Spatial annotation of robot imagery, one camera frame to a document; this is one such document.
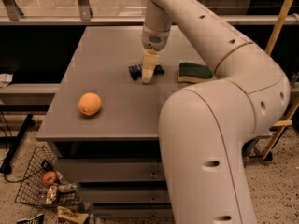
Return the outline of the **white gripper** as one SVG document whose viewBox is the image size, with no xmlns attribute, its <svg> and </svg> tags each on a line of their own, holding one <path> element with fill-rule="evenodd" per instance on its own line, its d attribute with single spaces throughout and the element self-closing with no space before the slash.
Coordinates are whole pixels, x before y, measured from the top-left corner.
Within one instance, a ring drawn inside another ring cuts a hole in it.
<svg viewBox="0 0 299 224">
<path fill-rule="evenodd" d="M 145 48 L 142 62 L 142 82 L 151 82 L 154 69 L 159 61 L 159 52 L 167 44 L 170 35 L 170 26 L 164 27 L 161 31 L 149 28 L 143 24 L 141 42 Z"/>
</svg>

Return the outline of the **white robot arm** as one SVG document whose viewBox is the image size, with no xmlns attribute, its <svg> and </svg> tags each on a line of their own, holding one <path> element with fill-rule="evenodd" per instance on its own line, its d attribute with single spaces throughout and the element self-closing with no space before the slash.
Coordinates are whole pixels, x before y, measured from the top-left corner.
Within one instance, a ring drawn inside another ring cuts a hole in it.
<svg viewBox="0 0 299 224">
<path fill-rule="evenodd" d="M 242 147 L 283 115 L 289 81 L 257 44 L 196 0 L 149 0 L 142 43 L 166 40 L 171 24 L 215 79 L 164 103 L 159 143 L 176 224 L 257 224 Z"/>
</svg>

